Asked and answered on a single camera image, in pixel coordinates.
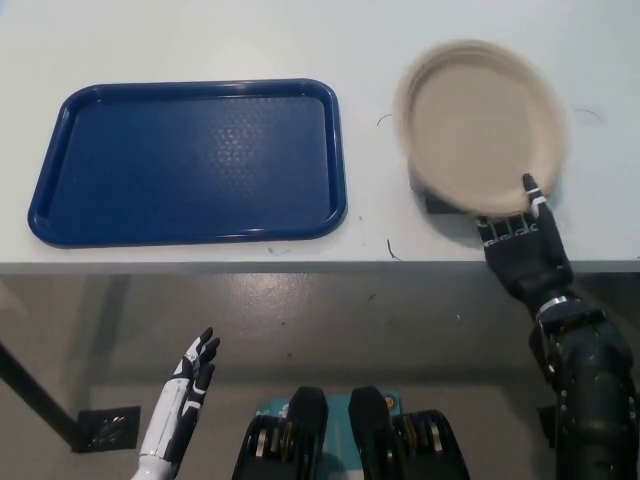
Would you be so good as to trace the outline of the right robot hand black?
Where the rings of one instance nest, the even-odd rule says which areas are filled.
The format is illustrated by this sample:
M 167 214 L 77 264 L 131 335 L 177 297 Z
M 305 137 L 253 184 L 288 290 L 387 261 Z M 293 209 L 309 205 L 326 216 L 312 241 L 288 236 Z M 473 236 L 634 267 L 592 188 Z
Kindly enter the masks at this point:
M 501 219 L 479 217 L 487 265 L 507 293 L 532 314 L 554 298 L 571 298 L 573 270 L 553 213 L 534 178 L 522 176 L 525 211 Z

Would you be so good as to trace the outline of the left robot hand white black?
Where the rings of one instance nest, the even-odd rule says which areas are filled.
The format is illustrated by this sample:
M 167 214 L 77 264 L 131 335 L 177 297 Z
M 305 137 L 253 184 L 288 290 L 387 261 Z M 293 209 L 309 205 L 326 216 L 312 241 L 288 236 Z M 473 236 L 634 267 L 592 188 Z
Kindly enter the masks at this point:
M 181 357 L 162 388 L 142 442 L 141 457 L 159 458 L 172 465 L 182 461 L 213 377 L 219 344 L 220 338 L 209 327 Z

